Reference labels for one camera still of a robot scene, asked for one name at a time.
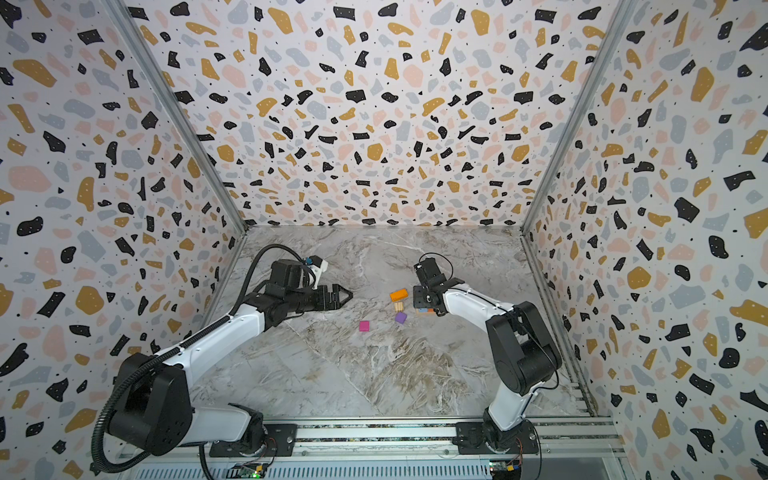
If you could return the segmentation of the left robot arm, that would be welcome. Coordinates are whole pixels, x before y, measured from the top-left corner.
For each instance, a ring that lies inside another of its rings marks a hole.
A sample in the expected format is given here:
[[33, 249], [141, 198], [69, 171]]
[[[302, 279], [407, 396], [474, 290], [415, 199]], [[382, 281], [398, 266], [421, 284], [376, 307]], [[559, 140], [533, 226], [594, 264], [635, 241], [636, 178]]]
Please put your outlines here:
[[241, 455], [264, 449], [260, 412], [239, 404], [201, 407], [191, 391], [243, 344], [308, 312], [336, 311], [353, 297], [339, 284], [323, 284], [327, 264], [317, 256], [276, 260], [270, 275], [239, 297], [232, 311], [180, 343], [151, 355], [133, 354], [120, 366], [100, 413], [92, 446], [106, 435], [161, 456], [177, 447], [225, 443]]

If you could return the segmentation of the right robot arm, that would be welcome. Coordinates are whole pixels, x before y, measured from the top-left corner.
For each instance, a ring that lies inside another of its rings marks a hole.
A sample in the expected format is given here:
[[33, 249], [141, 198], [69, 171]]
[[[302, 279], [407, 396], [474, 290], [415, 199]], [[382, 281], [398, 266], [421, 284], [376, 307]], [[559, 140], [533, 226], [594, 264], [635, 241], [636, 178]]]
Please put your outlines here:
[[438, 255], [429, 252], [414, 265], [418, 284], [413, 288], [414, 307], [438, 316], [458, 316], [485, 332], [500, 384], [483, 413], [478, 447], [506, 452], [523, 444], [517, 435], [536, 394], [558, 376], [560, 351], [531, 302], [512, 304], [491, 299], [463, 280], [444, 274]]

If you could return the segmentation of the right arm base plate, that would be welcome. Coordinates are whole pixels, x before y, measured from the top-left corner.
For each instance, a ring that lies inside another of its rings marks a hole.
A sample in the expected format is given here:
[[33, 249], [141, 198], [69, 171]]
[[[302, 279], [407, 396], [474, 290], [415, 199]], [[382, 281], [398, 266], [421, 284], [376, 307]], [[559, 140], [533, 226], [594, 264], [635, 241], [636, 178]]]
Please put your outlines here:
[[452, 444], [462, 455], [472, 454], [537, 454], [539, 443], [534, 425], [524, 420], [507, 431], [500, 431], [493, 422], [460, 422], [455, 425]]

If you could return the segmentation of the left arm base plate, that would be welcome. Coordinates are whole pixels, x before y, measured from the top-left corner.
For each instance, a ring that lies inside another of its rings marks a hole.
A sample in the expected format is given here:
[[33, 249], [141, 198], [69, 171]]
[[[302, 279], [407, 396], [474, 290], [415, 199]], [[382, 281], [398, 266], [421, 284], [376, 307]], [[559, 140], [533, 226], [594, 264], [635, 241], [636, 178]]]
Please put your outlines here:
[[215, 442], [208, 454], [213, 458], [238, 460], [290, 457], [293, 454], [297, 431], [297, 424], [259, 424], [248, 430], [241, 440]]

